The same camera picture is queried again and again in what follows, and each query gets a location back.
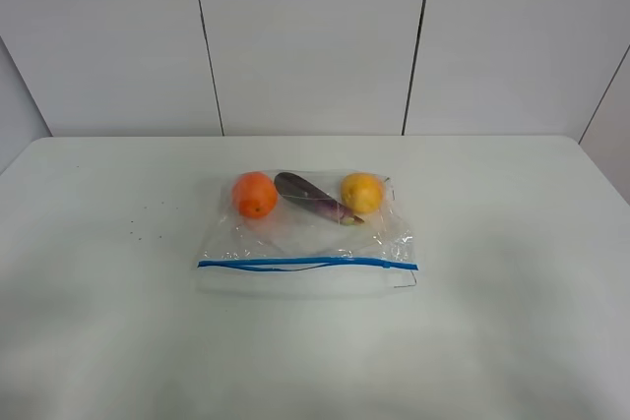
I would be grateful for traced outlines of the clear zip bag blue seal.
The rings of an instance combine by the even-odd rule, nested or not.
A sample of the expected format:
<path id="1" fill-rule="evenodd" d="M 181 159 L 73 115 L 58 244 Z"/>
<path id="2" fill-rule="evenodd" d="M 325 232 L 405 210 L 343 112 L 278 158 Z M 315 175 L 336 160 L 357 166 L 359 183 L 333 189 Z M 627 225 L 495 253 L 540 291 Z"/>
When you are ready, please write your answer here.
<path id="1" fill-rule="evenodd" d="M 274 182 L 283 171 L 301 176 L 342 203 L 351 171 L 263 170 Z M 257 298 L 350 298 L 388 294 L 417 284 L 413 233 L 397 209 L 390 178 L 379 210 L 356 213 L 363 224 L 343 226 L 288 202 L 259 219 L 241 216 L 231 189 L 240 175 L 207 180 L 207 231 L 194 264 L 199 290 Z"/>

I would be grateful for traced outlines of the purple eggplant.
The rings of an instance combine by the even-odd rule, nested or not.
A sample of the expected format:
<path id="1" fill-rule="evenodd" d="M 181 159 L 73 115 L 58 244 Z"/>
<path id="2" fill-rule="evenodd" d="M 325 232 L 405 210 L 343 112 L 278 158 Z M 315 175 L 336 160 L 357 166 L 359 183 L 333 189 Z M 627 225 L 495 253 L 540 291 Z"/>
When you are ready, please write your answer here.
<path id="1" fill-rule="evenodd" d="M 274 185 L 282 198 L 303 210 L 343 226 L 364 223 L 350 208 L 297 174 L 280 172 L 274 178 Z"/>

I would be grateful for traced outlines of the yellow lemon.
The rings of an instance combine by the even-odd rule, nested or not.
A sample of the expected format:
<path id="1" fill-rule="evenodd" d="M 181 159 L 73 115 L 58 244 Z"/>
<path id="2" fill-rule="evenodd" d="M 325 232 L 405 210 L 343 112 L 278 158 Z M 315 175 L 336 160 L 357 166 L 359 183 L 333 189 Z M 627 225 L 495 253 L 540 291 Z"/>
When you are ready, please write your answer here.
<path id="1" fill-rule="evenodd" d="M 385 184 L 372 174 L 351 173 L 341 182 L 341 198 L 356 213 L 373 213 L 385 198 Z"/>

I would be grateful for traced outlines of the orange fruit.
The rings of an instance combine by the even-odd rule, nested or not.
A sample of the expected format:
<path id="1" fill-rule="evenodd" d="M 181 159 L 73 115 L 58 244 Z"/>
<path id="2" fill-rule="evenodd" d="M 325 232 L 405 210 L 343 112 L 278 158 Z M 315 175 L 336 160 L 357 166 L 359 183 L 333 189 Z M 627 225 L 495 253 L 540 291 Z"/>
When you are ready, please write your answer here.
<path id="1" fill-rule="evenodd" d="M 266 217 L 276 207 L 278 197 L 274 182 L 259 171 L 240 175 L 231 189 L 233 207 L 247 218 Z"/>

